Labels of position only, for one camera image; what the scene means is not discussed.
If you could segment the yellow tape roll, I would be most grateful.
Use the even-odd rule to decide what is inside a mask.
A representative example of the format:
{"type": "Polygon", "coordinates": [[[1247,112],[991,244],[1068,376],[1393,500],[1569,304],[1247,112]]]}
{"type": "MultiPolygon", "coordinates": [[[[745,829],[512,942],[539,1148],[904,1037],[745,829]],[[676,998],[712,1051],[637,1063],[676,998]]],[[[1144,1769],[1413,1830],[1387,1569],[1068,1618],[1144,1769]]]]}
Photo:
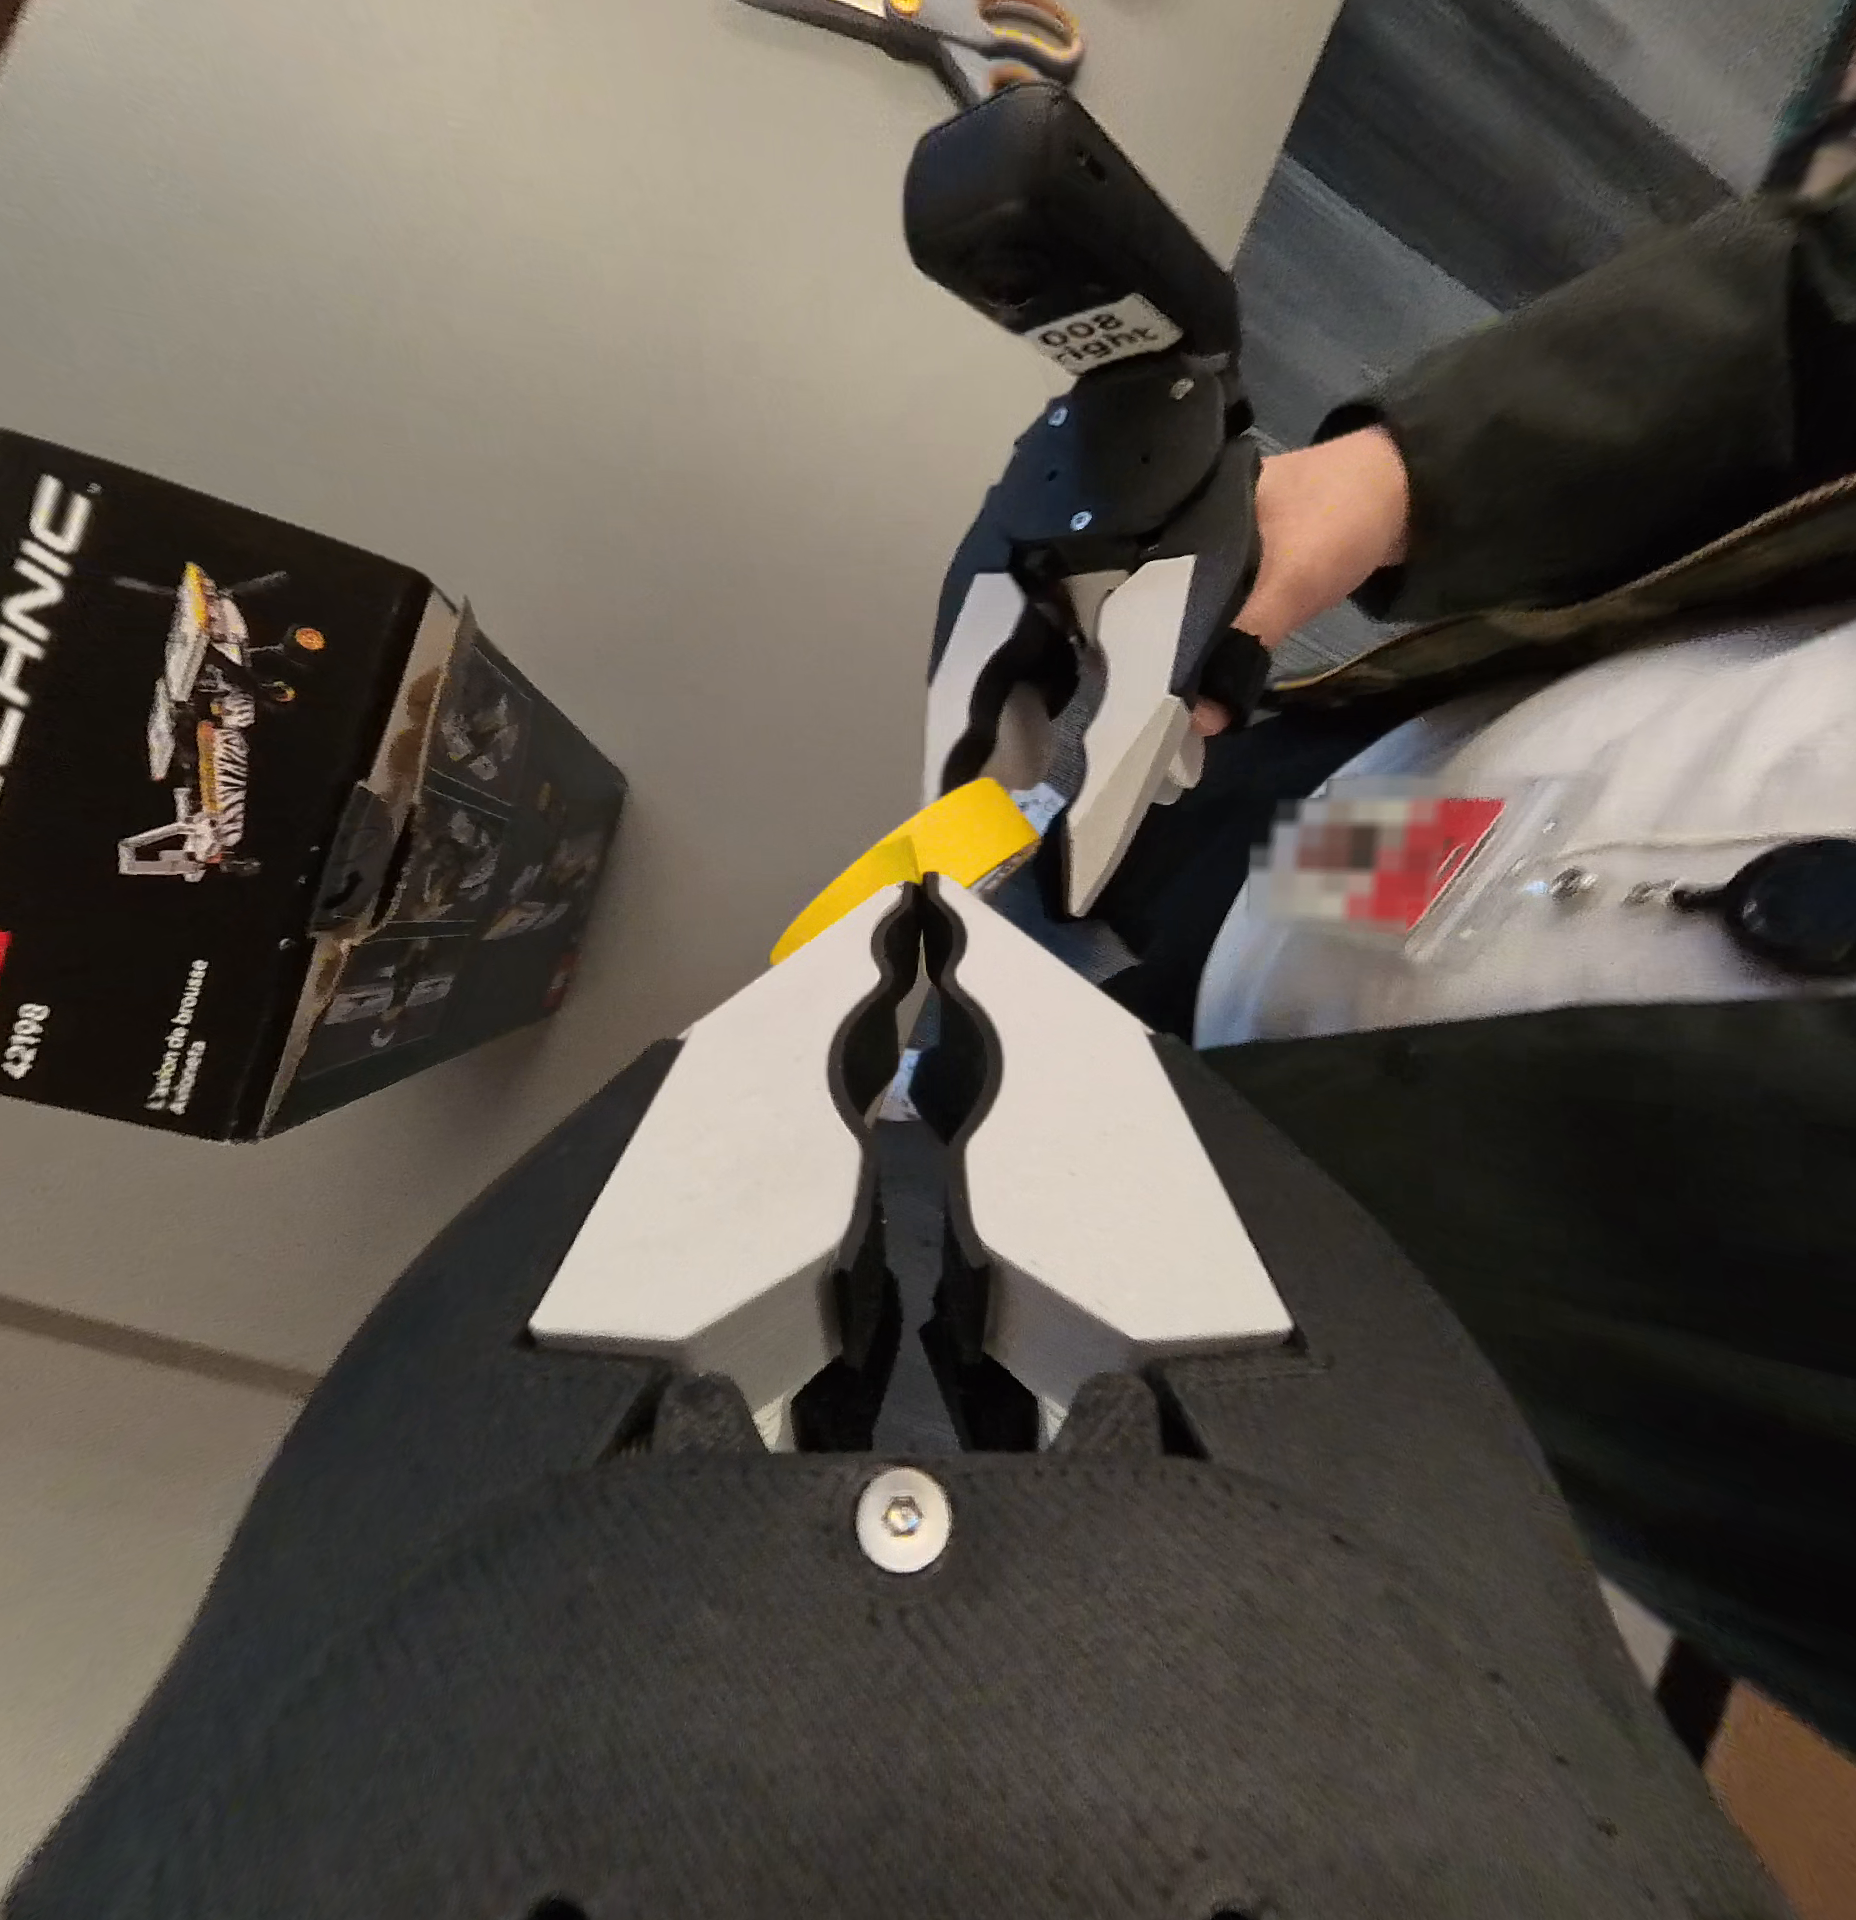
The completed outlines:
{"type": "Polygon", "coordinates": [[[803,916],[773,937],[773,966],[846,926],[885,890],[914,890],[935,870],[981,890],[1040,854],[1040,826],[997,781],[968,781],[865,841],[834,890],[803,904],[803,916]]]}

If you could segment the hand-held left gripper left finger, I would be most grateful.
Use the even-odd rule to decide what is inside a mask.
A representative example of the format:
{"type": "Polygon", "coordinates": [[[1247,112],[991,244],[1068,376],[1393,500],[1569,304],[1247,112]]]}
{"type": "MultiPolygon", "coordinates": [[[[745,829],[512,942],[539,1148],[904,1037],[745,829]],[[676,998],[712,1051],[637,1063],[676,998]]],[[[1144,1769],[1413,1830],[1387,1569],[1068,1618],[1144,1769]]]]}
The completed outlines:
{"type": "Polygon", "coordinates": [[[914,884],[893,884],[689,1027],[528,1335],[712,1371],[792,1449],[803,1385],[856,1351],[836,1274],[871,1228],[865,1131],[909,987],[914,884]]]}

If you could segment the person's right forearm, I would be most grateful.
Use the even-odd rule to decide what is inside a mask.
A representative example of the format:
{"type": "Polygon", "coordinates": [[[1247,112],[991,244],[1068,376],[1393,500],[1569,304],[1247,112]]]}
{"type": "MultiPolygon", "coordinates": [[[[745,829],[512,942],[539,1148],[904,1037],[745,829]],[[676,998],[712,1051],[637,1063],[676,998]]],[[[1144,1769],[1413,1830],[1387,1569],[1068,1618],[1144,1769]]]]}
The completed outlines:
{"type": "Polygon", "coordinates": [[[1856,476],[1856,173],[1644,232],[1423,351],[1316,442],[1387,427],[1409,469],[1369,620],[1579,605],[1856,476]]]}

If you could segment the black badge reel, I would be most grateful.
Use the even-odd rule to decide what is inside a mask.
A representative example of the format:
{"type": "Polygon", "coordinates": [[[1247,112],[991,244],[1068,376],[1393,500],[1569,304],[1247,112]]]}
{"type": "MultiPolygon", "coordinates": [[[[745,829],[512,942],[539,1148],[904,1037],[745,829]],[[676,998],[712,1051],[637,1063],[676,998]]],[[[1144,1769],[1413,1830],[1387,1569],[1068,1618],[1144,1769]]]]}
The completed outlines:
{"type": "Polygon", "coordinates": [[[1716,896],[1728,937],[1804,981],[1856,977],[1856,839],[1804,839],[1750,861],[1716,896]]]}

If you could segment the person's black jacket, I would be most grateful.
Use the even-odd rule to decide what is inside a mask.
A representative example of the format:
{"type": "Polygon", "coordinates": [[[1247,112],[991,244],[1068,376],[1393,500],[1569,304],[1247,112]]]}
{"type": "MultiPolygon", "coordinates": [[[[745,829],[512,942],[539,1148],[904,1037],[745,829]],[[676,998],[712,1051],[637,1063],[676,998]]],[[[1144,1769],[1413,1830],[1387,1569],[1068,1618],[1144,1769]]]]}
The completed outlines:
{"type": "MultiPolygon", "coordinates": [[[[1387,728],[1260,760],[1303,804],[1387,728]]],[[[1856,998],[1216,1051],[1458,1303],[1593,1569],[1856,1756],[1856,998]]]]}

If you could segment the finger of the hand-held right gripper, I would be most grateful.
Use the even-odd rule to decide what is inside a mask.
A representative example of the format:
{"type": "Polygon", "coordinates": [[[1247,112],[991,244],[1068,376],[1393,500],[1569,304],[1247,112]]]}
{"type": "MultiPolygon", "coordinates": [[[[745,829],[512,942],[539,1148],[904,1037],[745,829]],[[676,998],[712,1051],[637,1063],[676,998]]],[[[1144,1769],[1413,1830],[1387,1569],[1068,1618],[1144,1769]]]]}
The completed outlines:
{"type": "Polygon", "coordinates": [[[1003,781],[1030,786],[1068,709],[1068,632],[1008,568],[981,568],[924,676],[924,804],[1003,781]]]}
{"type": "Polygon", "coordinates": [[[1087,764],[1062,781],[1062,904],[1092,916],[1112,867],[1134,854],[1172,764],[1193,736],[1193,702],[1178,694],[1178,639],[1193,605],[1193,559],[1154,559],[1144,568],[1068,576],[1087,620],[1087,664],[1101,664],[1101,702],[1087,713],[1087,764]]]}

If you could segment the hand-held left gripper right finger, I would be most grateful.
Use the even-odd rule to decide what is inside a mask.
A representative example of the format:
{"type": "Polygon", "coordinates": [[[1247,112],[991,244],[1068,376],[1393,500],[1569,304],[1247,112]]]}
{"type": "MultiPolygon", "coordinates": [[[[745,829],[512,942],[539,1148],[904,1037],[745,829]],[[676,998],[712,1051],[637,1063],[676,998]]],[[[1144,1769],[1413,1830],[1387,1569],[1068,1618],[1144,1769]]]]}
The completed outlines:
{"type": "Polygon", "coordinates": [[[973,890],[924,884],[924,1127],[945,1148],[935,1371],[968,1449],[1046,1449],[1103,1371],[1283,1351],[1163,1037],[973,890]]]}

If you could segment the blue plane lego box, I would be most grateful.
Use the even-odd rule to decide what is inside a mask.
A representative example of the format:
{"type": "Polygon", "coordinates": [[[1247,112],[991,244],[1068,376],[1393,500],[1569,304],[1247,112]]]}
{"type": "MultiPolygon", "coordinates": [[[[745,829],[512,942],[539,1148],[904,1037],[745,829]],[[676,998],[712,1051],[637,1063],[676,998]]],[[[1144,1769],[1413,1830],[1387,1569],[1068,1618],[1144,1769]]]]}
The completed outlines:
{"type": "Polygon", "coordinates": [[[539,1027],[623,804],[430,568],[0,433],[0,1098],[267,1143],[539,1027]]]}

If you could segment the person's right hand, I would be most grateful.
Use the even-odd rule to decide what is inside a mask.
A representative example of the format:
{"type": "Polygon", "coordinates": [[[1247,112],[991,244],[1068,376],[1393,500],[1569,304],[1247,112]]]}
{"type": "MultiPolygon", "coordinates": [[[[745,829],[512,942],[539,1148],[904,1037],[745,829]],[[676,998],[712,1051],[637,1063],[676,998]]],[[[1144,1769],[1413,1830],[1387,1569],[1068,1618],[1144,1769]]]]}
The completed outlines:
{"type": "Polygon", "coordinates": [[[1246,632],[1279,649],[1316,616],[1409,561],[1409,460],[1387,427],[1274,457],[1260,469],[1260,587],[1246,632]]]}

